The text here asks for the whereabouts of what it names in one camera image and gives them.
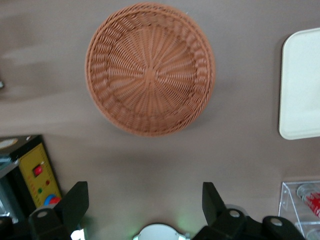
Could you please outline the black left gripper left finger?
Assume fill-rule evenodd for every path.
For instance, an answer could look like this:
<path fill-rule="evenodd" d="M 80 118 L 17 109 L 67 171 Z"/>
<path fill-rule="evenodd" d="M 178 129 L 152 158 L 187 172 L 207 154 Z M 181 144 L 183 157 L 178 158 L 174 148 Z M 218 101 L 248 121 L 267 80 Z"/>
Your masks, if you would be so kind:
<path fill-rule="evenodd" d="M 29 216 L 31 238 L 70 240 L 88 208 L 88 183 L 78 181 L 57 204 L 40 207 Z"/>

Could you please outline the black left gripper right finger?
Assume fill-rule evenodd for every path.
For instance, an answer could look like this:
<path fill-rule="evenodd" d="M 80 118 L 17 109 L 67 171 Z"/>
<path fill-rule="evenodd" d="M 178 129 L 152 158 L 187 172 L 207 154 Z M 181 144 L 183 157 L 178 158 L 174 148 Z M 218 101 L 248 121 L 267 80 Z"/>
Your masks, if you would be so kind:
<path fill-rule="evenodd" d="M 239 209 L 226 207 L 211 182 L 202 185 L 202 210 L 207 225 L 195 236 L 196 240 L 249 240 L 247 216 Z"/>

